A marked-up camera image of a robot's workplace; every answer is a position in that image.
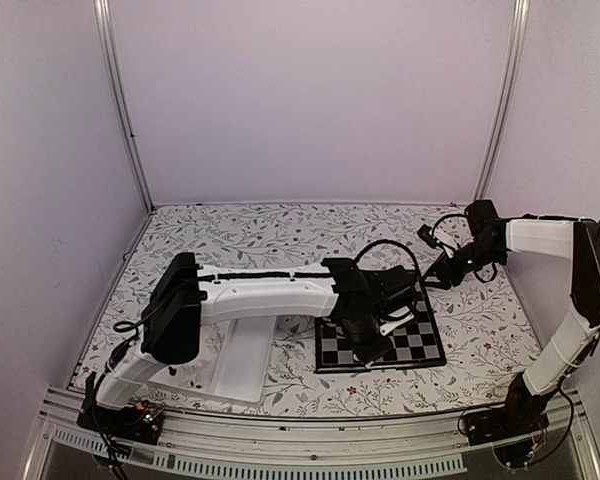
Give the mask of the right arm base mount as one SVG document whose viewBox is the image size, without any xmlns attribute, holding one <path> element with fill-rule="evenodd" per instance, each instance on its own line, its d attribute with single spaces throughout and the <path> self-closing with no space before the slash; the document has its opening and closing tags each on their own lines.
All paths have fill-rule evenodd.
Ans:
<svg viewBox="0 0 600 480">
<path fill-rule="evenodd" d="M 493 444 L 507 440 L 492 448 L 500 465 L 508 469 L 528 467 L 546 440 L 549 420 L 545 413 L 530 417 L 509 419 L 504 406 L 462 412 L 457 429 L 470 446 Z"/>
</svg>

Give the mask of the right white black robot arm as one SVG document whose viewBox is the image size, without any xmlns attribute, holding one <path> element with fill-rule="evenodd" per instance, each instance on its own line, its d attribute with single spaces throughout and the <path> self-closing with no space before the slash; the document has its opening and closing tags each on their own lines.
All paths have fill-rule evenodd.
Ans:
<svg viewBox="0 0 600 480">
<path fill-rule="evenodd" d="M 492 201 L 469 204 L 459 218 L 470 240 L 464 245 L 422 225 L 417 235 L 441 253 L 428 268 L 435 286 L 449 290 L 485 266 L 503 266 L 511 253 L 559 258 L 570 265 L 568 304 L 563 320 L 538 358 L 508 388 L 497 427 L 517 436 L 542 413 L 567 375 L 578 369 L 600 341 L 600 219 L 525 214 L 502 217 Z"/>
</svg>

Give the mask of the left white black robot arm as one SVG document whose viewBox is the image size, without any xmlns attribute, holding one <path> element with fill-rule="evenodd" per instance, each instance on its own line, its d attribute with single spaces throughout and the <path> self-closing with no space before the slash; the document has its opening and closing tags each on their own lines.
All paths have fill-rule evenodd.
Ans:
<svg viewBox="0 0 600 480">
<path fill-rule="evenodd" d="M 133 335 L 114 349 L 101 377 L 91 380 L 89 415 L 106 433 L 121 433 L 134 394 L 161 370 L 194 360 L 202 326 L 225 321 L 329 319 L 351 342 L 357 362 L 375 362 L 392 347 L 387 324 L 415 318 L 420 279 L 417 267 L 364 270 L 349 258 L 249 270 L 201 265 L 194 254 L 180 253 L 140 319 L 117 325 L 117 331 Z"/>
</svg>

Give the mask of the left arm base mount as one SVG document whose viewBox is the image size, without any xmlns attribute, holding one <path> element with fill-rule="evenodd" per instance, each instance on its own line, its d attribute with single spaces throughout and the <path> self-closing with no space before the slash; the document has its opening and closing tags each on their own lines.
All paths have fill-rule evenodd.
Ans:
<svg viewBox="0 0 600 480">
<path fill-rule="evenodd" d="M 162 408 L 148 401 L 121 410 L 82 406 L 77 425 L 105 436 L 157 445 L 163 427 Z"/>
</svg>

